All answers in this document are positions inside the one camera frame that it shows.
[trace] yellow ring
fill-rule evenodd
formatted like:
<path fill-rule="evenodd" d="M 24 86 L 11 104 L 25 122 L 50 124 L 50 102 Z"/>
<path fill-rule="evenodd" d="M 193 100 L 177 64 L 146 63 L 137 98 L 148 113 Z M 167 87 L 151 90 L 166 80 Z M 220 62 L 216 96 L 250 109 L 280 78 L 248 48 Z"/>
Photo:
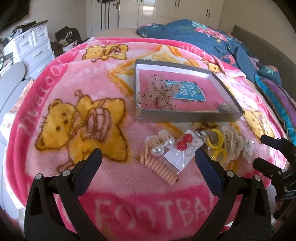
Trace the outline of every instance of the yellow ring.
<path fill-rule="evenodd" d="M 223 160 L 222 160 L 221 162 L 222 162 L 222 163 L 225 163 L 226 160 L 227 160 L 227 152 L 226 152 L 226 150 L 223 149 L 223 148 L 219 148 L 219 149 L 216 149 L 216 150 L 214 151 L 214 153 L 213 153 L 213 157 L 212 157 L 212 160 L 217 161 L 217 157 L 218 157 L 218 155 L 219 155 L 220 153 L 222 153 L 222 155 L 223 155 Z"/>
<path fill-rule="evenodd" d="M 224 136 L 223 136 L 222 132 L 219 131 L 219 130 L 217 130 L 217 129 L 212 129 L 211 131 L 217 133 L 217 135 L 218 135 L 218 144 L 217 144 L 216 146 L 213 145 L 213 144 L 210 142 L 210 139 L 207 137 L 207 145 L 208 145 L 209 147 L 211 147 L 212 149 L 216 150 L 216 149 L 220 148 L 220 147 L 223 145 L 223 142 L 224 142 Z"/>

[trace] silver screw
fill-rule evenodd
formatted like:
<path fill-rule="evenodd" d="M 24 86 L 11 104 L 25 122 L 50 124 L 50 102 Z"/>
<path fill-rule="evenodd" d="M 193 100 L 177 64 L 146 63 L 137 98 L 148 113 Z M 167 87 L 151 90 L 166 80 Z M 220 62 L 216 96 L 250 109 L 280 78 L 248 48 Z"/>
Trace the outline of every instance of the silver screw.
<path fill-rule="evenodd" d="M 65 177 L 66 177 L 66 176 L 69 176 L 69 174 L 70 174 L 70 170 L 64 170 L 62 174 L 63 174 L 63 176 L 65 176 Z"/>
<path fill-rule="evenodd" d="M 256 179 L 257 181 L 260 181 L 260 180 L 261 180 L 261 177 L 260 177 L 259 175 L 255 175 L 255 179 Z"/>
<path fill-rule="evenodd" d="M 37 175 L 35 176 L 35 179 L 36 179 L 36 180 L 39 180 L 41 177 L 42 177 L 42 174 L 39 173 L 39 174 L 37 174 Z"/>
<path fill-rule="evenodd" d="M 234 172 L 233 171 L 227 171 L 226 174 L 229 177 L 234 177 Z"/>

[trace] white wardrobe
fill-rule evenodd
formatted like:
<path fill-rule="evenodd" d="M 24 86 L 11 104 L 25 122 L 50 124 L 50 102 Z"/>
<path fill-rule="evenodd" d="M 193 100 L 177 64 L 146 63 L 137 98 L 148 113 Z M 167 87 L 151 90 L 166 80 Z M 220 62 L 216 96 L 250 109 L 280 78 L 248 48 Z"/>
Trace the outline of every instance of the white wardrobe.
<path fill-rule="evenodd" d="M 120 0 L 119 27 L 190 19 L 217 28 L 224 0 Z"/>

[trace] turquoise stripe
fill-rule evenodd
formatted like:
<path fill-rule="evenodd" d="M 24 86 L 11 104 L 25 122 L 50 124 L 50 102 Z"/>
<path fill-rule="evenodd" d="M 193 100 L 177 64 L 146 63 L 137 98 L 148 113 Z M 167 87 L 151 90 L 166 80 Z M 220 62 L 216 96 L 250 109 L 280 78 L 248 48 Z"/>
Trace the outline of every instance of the turquoise stripe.
<path fill-rule="evenodd" d="M 258 75 L 255 75 L 255 80 L 258 87 L 264 92 L 265 96 L 268 97 L 269 102 L 276 109 L 278 115 L 285 123 L 285 128 L 288 131 L 290 141 L 296 145 L 296 133 L 293 128 L 292 122 L 289 118 L 289 115 L 285 111 L 283 105 L 278 101 L 277 97 L 270 91 L 270 89 L 260 80 Z"/>

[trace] striped pillow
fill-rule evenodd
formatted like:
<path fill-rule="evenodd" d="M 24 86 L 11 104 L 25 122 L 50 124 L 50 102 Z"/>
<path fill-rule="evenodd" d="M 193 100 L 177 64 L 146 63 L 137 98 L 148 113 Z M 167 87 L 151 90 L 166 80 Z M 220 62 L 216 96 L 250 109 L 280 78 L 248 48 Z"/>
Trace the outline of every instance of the striped pillow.
<path fill-rule="evenodd" d="M 255 76 L 257 86 L 273 106 L 277 117 L 284 123 L 288 139 L 296 145 L 296 103 L 278 84 Z"/>

